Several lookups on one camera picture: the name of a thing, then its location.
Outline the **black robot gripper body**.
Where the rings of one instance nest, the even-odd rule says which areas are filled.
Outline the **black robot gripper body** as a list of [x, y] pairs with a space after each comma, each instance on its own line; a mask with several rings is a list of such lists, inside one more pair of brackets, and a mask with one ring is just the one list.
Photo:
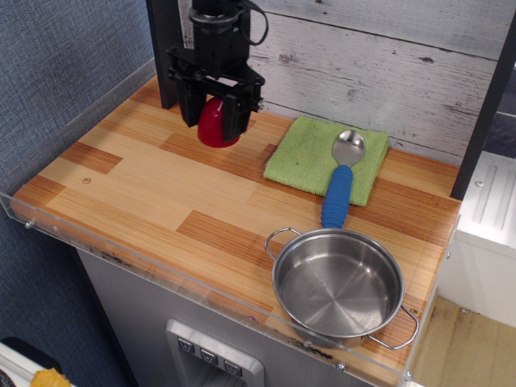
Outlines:
[[168, 50], [170, 77], [203, 80], [206, 95], [234, 95], [257, 112], [262, 105], [264, 78], [248, 65], [250, 47], [255, 44], [250, 37], [251, 13], [190, 11], [188, 16], [194, 46]]

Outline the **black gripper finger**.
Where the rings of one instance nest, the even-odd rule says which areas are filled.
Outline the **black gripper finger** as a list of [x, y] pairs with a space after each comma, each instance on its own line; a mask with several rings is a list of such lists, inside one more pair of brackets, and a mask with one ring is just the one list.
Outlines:
[[248, 128], [251, 110], [248, 103], [234, 95], [223, 97], [223, 142], [236, 140]]
[[203, 80], [186, 79], [175, 76], [177, 97], [181, 108], [181, 116], [187, 127], [198, 124], [202, 109], [206, 104], [206, 90]]

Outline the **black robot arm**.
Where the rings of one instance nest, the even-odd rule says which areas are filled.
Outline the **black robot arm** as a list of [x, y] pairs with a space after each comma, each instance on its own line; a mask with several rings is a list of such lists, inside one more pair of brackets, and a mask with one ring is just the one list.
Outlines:
[[236, 144], [260, 110], [265, 79], [248, 65], [252, 1], [194, 1], [193, 47], [169, 49], [182, 118], [212, 148]]

